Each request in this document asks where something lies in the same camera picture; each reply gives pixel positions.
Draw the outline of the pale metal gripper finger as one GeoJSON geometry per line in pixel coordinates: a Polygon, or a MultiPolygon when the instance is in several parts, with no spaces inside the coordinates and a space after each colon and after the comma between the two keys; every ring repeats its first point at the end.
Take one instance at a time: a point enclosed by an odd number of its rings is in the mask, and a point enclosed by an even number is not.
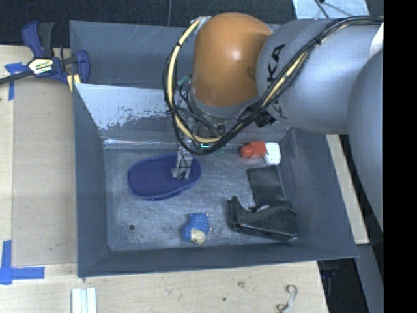
{"type": "Polygon", "coordinates": [[[183,153],[181,155],[181,179],[189,178],[192,161],[193,156],[190,153],[183,153]]]}
{"type": "Polygon", "coordinates": [[[175,167],[171,169],[173,178],[184,178],[184,157],[181,152],[177,153],[175,167]]]}

